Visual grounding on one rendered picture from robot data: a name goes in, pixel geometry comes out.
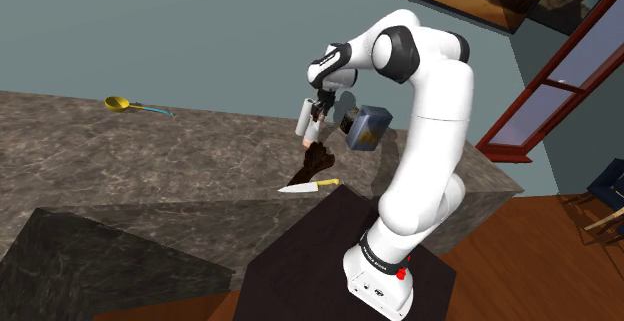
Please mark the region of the red framed window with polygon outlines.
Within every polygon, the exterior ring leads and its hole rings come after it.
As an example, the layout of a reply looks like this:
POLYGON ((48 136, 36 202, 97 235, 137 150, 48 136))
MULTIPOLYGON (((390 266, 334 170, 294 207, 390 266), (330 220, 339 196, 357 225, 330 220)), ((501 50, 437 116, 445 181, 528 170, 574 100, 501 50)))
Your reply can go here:
POLYGON ((624 63, 624 0, 601 0, 477 143, 489 160, 528 153, 624 63))

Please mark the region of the blue-grey square bottle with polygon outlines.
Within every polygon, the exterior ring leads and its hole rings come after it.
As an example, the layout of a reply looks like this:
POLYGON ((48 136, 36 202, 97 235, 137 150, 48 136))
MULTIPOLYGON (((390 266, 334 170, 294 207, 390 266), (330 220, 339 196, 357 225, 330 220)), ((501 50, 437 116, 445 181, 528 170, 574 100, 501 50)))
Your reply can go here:
POLYGON ((393 119, 383 107, 362 105, 348 111, 340 129, 346 134, 346 143, 351 150, 374 151, 393 119))

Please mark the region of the dark robot stand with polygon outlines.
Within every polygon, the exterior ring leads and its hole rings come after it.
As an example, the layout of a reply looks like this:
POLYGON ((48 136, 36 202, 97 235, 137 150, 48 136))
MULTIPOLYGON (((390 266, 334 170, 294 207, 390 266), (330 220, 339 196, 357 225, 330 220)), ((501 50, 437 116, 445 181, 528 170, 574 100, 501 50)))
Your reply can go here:
POLYGON ((377 200, 341 185, 247 266, 233 321, 389 321, 347 289, 343 256, 377 200))

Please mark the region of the blue chair with wooden legs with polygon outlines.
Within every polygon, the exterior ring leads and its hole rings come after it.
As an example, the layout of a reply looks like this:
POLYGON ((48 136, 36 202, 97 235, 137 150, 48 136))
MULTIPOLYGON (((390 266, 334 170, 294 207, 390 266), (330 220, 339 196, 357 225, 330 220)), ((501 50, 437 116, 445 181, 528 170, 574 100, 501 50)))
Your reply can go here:
POLYGON ((615 158, 611 163, 593 180, 582 194, 566 199, 564 204, 584 204, 591 201, 600 201, 613 213, 599 220, 584 230, 588 231, 601 226, 597 232, 602 236, 608 230, 613 230, 612 238, 603 238, 597 241, 612 245, 624 241, 624 159, 615 158))

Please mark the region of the dark brown figure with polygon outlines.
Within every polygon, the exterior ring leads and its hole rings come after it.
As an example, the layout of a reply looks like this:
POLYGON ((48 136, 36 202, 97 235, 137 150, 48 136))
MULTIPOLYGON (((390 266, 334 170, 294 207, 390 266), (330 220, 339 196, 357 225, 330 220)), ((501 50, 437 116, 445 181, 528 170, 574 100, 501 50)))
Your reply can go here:
POLYGON ((305 151, 302 168, 288 184, 309 182, 317 173, 332 167, 334 163, 335 155, 322 142, 313 142, 305 151))

